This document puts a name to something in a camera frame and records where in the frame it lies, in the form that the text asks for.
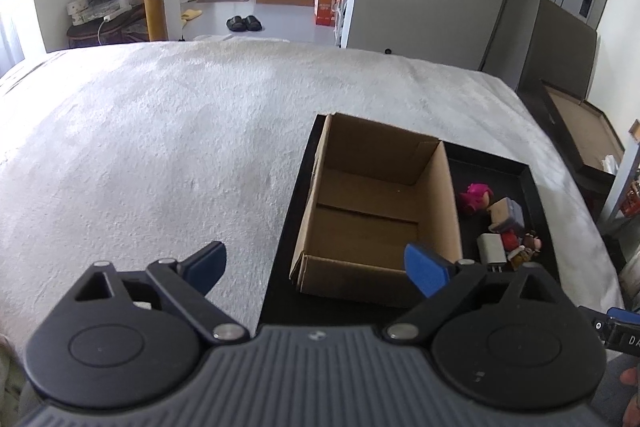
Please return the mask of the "white power adapter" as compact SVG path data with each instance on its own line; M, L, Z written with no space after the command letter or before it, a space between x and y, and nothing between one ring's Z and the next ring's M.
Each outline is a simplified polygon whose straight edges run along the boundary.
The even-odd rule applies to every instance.
M501 272L506 266L506 250L499 234L484 233L476 240L480 261L492 272Z

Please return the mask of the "red crab toy figure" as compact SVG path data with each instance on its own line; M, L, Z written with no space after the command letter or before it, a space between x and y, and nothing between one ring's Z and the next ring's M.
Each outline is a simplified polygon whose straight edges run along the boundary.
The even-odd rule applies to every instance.
M500 234L501 242L506 251L506 261L513 270L517 270L526 262L533 261L541 251L541 239L532 233L519 236L513 230Z

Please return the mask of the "pink-haired toy figure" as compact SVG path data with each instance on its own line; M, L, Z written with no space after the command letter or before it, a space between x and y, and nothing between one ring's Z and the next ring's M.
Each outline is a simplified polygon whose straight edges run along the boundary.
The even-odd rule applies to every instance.
M491 205L494 192L485 183L471 183L465 191L458 194L458 202L466 213L486 211Z

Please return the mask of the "brown cardboard box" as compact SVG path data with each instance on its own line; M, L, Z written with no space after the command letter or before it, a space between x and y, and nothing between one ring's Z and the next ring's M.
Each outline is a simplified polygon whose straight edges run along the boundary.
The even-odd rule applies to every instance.
M405 248L463 257L444 142L340 113L326 117L290 269L303 294L412 303Z

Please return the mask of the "black shallow tray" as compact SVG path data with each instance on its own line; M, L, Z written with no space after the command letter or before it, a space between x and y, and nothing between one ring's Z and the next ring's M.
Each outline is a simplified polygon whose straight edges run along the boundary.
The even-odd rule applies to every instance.
M294 247L311 184L311 171L326 118L318 115L306 136L304 156L300 163L293 193L288 205L278 250L274 257L265 300L258 324L277 325L355 325L382 326L417 303L421 295L415 293L404 303L383 303L363 299L326 298L300 293L290 280ZM509 197L523 210L525 228L541 239L540 254L535 260L555 279L559 280L558 264L544 206L538 188L527 165L500 157L484 150L474 150L460 144L445 144L452 184L457 193L472 182L485 182L498 199Z

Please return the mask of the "tan grey toy cube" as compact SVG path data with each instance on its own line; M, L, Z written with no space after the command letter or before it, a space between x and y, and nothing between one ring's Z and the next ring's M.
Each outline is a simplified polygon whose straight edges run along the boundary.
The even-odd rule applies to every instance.
M488 207L490 216L489 230L494 233L522 231L525 228L523 210L515 200L503 197Z

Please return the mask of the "white fuzzy blanket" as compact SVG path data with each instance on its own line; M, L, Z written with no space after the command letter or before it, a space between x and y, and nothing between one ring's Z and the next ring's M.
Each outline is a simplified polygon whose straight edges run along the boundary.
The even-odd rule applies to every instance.
M228 248L216 305L255 326L314 118L342 113L524 162L574 303L622 301L564 161L500 79L268 39L58 51L1 80L1 332L16 350L96 260Z

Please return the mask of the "black framed board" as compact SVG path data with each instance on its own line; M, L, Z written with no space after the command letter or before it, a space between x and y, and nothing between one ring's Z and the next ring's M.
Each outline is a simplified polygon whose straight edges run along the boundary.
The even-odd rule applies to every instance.
M619 164L624 147L600 109L540 80L521 84L516 93L578 183L608 191L615 176L603 161L612 156Z

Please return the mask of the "grey leaning panel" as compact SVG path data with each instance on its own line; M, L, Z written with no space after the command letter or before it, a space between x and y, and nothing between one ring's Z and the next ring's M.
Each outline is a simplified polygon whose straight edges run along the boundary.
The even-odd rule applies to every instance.
M598 34L550 0L540 0L518 89L544 82L578 100L587 98Z

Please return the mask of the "black slippers pair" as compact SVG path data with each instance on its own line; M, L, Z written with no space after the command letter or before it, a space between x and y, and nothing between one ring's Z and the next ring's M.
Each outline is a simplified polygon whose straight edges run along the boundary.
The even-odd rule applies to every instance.
M258 32L262 31L262 23L254 15L242 17L235 15L226 21L227 28L232 32Z

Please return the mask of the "yellow floor cloth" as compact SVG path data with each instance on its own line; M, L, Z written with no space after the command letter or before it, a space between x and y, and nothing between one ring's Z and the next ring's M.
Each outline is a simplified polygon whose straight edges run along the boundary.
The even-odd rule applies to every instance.
M181 14L181 23L182 26L186 26L187 23L192 22L192 20L196 20L203 14L202 10L194 10L187 9Z

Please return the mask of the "white power strip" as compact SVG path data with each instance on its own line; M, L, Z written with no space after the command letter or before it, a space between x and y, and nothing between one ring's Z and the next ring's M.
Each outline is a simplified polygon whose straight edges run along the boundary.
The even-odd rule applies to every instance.
M116 20L117 17L120 17L122 14L128 13L131 10L132 10L131 5L121 6L116 10L106 13L104 17L102 17L102 20L104 21L104 23L111 22L112 20Z

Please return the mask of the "orange carton box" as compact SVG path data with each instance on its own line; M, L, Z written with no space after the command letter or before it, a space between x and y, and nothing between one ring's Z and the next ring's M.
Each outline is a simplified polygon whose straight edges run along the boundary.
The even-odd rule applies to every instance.
M314 0L314 23L317 26L334 26L339 1L340 0Z

